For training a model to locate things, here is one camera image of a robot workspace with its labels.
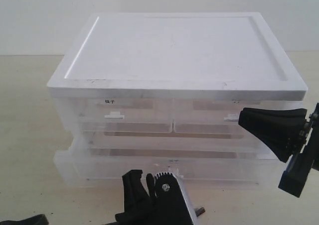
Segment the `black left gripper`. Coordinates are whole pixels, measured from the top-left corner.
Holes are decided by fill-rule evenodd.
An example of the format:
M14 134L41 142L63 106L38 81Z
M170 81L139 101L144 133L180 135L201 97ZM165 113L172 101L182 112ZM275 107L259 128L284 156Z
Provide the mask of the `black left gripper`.
M142 185L143 171L130 170L122 176L124 212L116 214L119 225L197 225L195 209L182 180L171 172L146 176L147 188Z

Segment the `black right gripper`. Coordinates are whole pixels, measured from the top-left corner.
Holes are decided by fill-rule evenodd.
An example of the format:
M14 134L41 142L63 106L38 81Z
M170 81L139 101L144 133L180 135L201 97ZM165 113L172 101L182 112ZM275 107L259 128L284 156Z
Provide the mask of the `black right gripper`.
M300 151L306 141L306 109L244 108L238 124L262 141L281 161ZM299 198L311 169L319 170L319 104L309 116L309 139L303 152L292 157L278 188Z

